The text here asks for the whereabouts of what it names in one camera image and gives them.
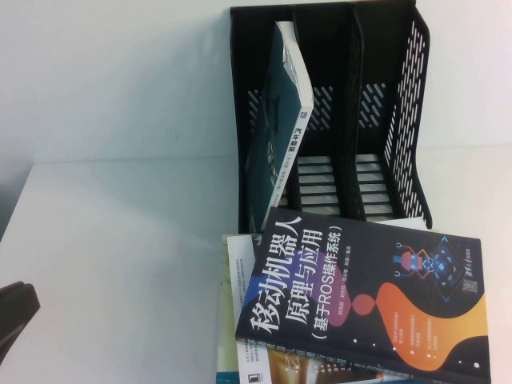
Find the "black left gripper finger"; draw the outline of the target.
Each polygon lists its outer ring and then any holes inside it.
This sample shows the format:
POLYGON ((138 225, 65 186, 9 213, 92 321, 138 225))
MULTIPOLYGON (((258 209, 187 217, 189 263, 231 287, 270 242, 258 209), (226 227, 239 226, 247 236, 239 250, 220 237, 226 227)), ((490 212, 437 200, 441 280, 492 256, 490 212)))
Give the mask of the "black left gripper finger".
POLYGON ((32 284, 15 282, 1 288, 1 352, 8 353, 15 340, 40 308, 32 284))

